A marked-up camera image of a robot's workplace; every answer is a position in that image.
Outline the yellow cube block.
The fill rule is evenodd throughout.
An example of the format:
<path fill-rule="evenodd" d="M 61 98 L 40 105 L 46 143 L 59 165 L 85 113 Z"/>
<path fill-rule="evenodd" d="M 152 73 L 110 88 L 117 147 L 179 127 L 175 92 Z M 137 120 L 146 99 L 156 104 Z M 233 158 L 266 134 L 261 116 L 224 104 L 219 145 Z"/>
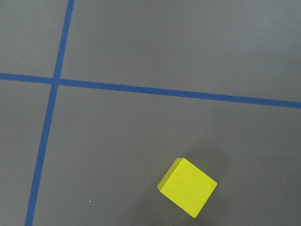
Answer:
<path fill-rule="evenodd" d="M 185 158 L 177 158 L 163 176 L 157 189 L 196 218 L 217 187 L 217 182 Z"/>

